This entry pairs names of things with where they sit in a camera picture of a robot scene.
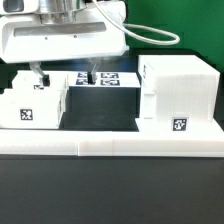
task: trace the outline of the black surface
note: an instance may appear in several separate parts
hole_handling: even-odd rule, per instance
[[[223,159],[1,160],[4,224],[223,224]]]
[[[182,50],[134,50],[130,57],[105,61],[100,71],[136,71],[138,53],[192,54]],[[28,69],[28,66],[22,64],[17,68]],[[43,69],[89,71],[91,64],[45,62]],[[10,87],[14,76],[12,65],[0,65],[0,78],[3,76],[9,80],[2,78],[3,88]],[[222,90],[221,76],[215,117],[224,125]],[[107,92],[105,96],[91,93],[87,98],[88,103],[93,102],[91,106],[83,104],[77,110],[75,101],[86,99],[83,94],[87,92],[77,93],[75,89],[69,92],[75,100],[70,101],[74,104],[70,104],[68,119],[64,121],[68,129],[75,124],[84,129],[110,126],[116,130],[122,127],[133,130],[127,116],[132,118],[138,113],[139,95],[134,90]],[[107,94],[120,98],[121,107],[111,108],[110,114],[103,116],[105,113],[100,115],[94,97],[100,98],[100,104]],[[125,94],[127,105],[123,105],[119,94]],[[120,112],[126,118],[123,121]],[[224,159],[0,156],[0,223],[223,224]]]

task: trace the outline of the white cube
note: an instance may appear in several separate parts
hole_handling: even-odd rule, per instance
[[[140,118],[171,129],[213,122],[220,73],[193,55],[140,55]]]
[[[6,89],[0,96],[0,128],[58,129],[63,110],[62,91]]]
[[[40,77],[32,71],[19,70],[12,81],[14,90],[62,91],[62,110],[66,111],[65,98],[68,90],[67,73],[60,71],[44,71],[49,75],[50,86],[40,85]]]

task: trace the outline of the white block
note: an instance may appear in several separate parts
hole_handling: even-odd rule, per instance
[[[40,77],[32,71],[19,70],[16,77],[12,81],[12,87],[14,90],[36,90],[36,91],[62,91],[62,110],[66,111],[65,98],[68,90],[68,80],[66,72],[59,71],[44,71],[49,75],[50,86],[41,86]]]
[[[169,129],[176,119],[187,129],[213,122],[220,73],[210,65],[192,55],[140,55],[138,71],[141,119]]]
[[[62,91],[6,89],[0,96],[0,128],[57,129],[63,114]]]

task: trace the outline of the green background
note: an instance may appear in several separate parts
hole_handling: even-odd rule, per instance
[[[224,72],[223,0],[126,0],[126,2],[129,8],[126,23],[174,32],[180,36],[181,41],[168,48],[195,50],[219,71]],[[145,31],[135,31],[146,37],[161,38]],[[130,47],[158,48],[129,37],[127,44]]]

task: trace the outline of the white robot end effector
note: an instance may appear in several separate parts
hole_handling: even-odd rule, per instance
[[[43,74],[39,72],[39,61],[121,56],[128,48],[125,34],[151,44],[179,42],[175,34],[125,24],[126,6],[119,0],[1,0],[0,3],[0,14],[5,15],[0,19],[0,57],[6,63],[29,62],[40,76]],[[157,32],[174,40],[152,40],[125,27]]]

